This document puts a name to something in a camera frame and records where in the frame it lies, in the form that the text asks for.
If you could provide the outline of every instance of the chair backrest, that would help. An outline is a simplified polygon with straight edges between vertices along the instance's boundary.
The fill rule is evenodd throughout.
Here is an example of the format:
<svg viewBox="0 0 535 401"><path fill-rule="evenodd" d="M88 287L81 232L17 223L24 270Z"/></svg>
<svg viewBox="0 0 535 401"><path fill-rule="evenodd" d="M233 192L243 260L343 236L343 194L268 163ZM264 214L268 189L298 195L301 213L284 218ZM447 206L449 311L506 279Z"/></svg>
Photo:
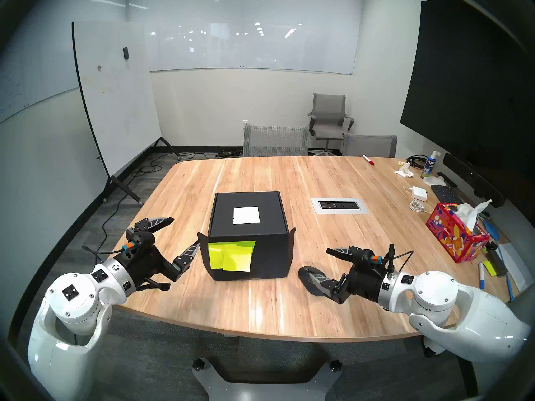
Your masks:
<svg viewBox="0 0 535 401"><path fill-rule="evenodd" d="M308 127L245 124L243 133L244 157L307 155Z"/></svg>
<svg viewBox="0 0 535 401"><path fill-rule="evenodd" d="M342 155L347 157L383 157L395 158L397 146L396 135L356 135L344 132Z"/></svg>
<svg viewBox="0 0 535 401"><path fill-rule="evenodd" d="M317 123L336 123L342 126L346 113L346 95L320 95L314 93L312 114Z"/></svg>

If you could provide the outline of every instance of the white label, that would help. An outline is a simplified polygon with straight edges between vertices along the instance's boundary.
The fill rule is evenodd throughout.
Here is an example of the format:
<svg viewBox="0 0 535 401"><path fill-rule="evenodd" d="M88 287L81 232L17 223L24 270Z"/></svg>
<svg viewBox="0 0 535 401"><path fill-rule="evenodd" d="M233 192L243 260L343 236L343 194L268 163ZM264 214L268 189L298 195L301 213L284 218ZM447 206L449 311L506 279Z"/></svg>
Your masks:
<svg viewBox="0 0 535 401"><path fill-rule="evenodd" d="M240 207L234 209L234 224L252 224L260 222L258 207Z"/></svg>

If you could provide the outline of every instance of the whiteboard marker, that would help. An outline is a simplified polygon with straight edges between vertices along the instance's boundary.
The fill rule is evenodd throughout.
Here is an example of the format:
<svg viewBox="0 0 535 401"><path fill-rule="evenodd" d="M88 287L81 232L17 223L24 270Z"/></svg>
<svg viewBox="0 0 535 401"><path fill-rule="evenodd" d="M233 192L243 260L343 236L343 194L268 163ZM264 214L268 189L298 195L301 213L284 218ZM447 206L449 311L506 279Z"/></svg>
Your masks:
<svg viewBox="0 0 535 401"><path fill-rule="evenodd" d="M479 264L479 288L481 290L485 288L485 266L483 263Z"/></svg>
<svg viewBox="0 0 535 401"><path fill-rule="evenodd" d="M373 165L373 161L372 161L370 158L368 158L366 155L363 155L362 157L363 157L369 164L372 164L372 165Z"/></svg>

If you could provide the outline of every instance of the wall-mounted whiteboard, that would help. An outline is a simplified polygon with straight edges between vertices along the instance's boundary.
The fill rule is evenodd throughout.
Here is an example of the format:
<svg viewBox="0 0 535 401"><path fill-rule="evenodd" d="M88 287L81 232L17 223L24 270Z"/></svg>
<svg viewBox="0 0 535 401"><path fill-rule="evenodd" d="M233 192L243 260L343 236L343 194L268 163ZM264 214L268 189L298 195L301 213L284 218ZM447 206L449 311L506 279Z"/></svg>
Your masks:
<svg viewBox="0 0 535 401"><path fill-rule="evenodd" d="M128 0L151 71L353 72L362 0Z"/></svg>
<svg viewBox="0 0 535 401"><path fill-rule="evenodd" d="M124 21L75 21L72 27L80 90L108 176L162 136L143 31L142 24Z"/></svg>
<svg viewBox="0 0 535 401"><path fill-rule="evenodd" d="M126 0L39 0L0 56L0 122L78 87L73 20L126 20Z"/></svg>

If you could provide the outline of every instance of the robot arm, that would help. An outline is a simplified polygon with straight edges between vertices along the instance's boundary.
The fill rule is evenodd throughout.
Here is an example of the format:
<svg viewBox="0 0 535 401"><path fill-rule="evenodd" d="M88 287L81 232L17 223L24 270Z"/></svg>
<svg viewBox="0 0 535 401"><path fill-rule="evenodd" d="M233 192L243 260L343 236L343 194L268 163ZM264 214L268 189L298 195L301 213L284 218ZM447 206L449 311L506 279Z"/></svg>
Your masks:
<svg viewBox="0 0 535 401"><path fill-rule="evenodd" d="M403 267L396 271L393 260L405 254L410 258L412 252L395 257L393 244L385 257L352 246L327 249L327 253L351 262L349 274L336 281L317 268L301 267L298 275L307 290L339 304L359 295L388 311L407 314L411 326L424 335L426 354L447 349L469 361L501 360L513 356L530 332L501 300L460 284L446 273L413 276L403 272ZM457 325L442 328L454 305L459 309Z"/></svg>
<svg viewBox="0 0 535 401"><path fill-rule="evenodd" d="M135 291L169 290L170 283L158 283L151 277L162 273L175 282L189 269L197 242L172 263L154 246L153 233L172 222L172 218L139 221L126 230L128 243L113 258L96 264L89 274L64 274L50 286L34 320L28 361L33 374L54 399L83 399L89 393L93 365L108 330L112 305L126 302ZM58 320L75 337L90 337L88 343L72 345L63 340L56 328Z"/></svg>

